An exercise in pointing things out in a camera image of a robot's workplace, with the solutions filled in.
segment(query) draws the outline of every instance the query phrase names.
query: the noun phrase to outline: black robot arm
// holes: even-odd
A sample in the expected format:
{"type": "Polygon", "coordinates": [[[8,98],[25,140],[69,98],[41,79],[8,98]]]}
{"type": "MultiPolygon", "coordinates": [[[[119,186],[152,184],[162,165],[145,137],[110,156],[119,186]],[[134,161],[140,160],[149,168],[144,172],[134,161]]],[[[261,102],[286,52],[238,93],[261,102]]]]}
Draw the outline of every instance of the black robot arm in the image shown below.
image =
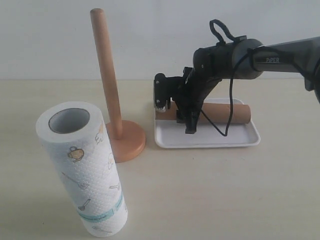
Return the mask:
{"type": "Polygon", "coordinates": [[[193,54],[193,67],[185,67],[183,76],[166,77],[158,73],[154,78],[154,105],[157,111],[170,108],[171,100],[177,105],[177,122],[185,123],[186,134],[197,131],[202,105],[208,94],[222,79],[230,79],[230,118],[232,119],[233,79],[252,80],[263,72],[300,73],[305,89],[315,91],[320,102],[320,37],[284,42],[265,46],[247,36],[234,37],[219,20],[210,21],[210,30],[219,42],[210,47],[199,48],[193,54]],[[226,43],[215,30],[219,25],[231,40],[226,43]]]}

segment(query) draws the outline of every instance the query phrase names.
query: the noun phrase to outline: white tray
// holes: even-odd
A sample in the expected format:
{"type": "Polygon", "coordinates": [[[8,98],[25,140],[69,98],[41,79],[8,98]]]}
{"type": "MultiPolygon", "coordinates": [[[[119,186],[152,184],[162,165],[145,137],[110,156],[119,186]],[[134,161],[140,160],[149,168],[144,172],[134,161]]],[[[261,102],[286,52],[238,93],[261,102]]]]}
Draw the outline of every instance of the white tray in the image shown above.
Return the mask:
{"type": "MultiPolygon", "coordinates": [[[[208,98],[206,103],[230,103],[229,98],[208,98]]],[[[235,104],[244,104],[234,98],[235,104]]],[[[195,134],[185,134],[186,126],[174,120],[156,120],[154,112],[154,139],[156,144],[165,149],[183,148],[239,148],[256,146],[260,135],[251,119],[248,124],[231,124],[228,136],[222,136],[209,122],[198,123],[195,134]]],[[[216,124],[224,133],[226,124],[216,124]]]]}

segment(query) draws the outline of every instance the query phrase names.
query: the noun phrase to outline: wooden dowel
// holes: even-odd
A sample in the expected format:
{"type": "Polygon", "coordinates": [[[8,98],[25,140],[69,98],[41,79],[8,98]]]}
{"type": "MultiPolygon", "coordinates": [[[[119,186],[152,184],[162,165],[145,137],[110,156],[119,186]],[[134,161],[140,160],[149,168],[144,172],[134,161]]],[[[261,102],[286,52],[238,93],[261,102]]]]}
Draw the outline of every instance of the wooden dowel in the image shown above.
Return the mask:
{"type": "Polygon", "coordinates": [[[90,17],[105,101],[110,118],[111,137],[120,140],[123,135],[123,125],[107,20],[104,11],[100,8],[92,9],[90,17]]]}

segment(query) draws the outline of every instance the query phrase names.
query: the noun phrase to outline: cardboard tube on tray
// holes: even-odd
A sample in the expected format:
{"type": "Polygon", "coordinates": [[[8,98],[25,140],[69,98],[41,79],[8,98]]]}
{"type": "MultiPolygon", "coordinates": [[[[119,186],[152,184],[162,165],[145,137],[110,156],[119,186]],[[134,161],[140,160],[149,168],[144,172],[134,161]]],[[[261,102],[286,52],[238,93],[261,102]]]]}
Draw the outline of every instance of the cardboard tube on tray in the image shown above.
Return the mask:
{"type": "MultiPolygon", "coordinates": [[[[217,124],[226,124],[230,115],[230,104],[226,103],[207,103],[202,106],[204,113],[210,118],[210,120],[217,124]]],[[[155,113],[156,120],[172,120],[177,119],[177,105],[175,102],[171,102],[170,109],[166,112],[155,113]]],[[[251,110],[249,105],[246,104],[233,104],[233,115],[231,119],[232,124],[248,124],[251,121],[251,110]]],[[[201,113],[199,117],[199,123],[206,123],[208,120],[201,113]]]]}

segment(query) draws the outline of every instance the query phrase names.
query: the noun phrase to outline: tabletop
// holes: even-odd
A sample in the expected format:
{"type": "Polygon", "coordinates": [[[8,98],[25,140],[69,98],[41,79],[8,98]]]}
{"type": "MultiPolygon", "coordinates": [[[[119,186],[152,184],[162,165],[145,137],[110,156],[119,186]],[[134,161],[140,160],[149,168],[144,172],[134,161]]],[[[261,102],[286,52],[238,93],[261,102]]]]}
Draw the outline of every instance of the tabletop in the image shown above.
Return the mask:
{"type": "MultiPolygon", "coordinates": [[[[228,97],[221,82],[211,98],[228,97]]],[[[320,106],[303,79],[235,80],[257,146],[164,149],[155,143],[153,81],[119,80],[122,118],[146,133],[144,151],[118,163],[128,220],[110,240],[320,239],[320,106]]],[[[0,239],[91,240],[35,124],[68,101],[108,111],[100,80],[0,81],[0,239]]]]}

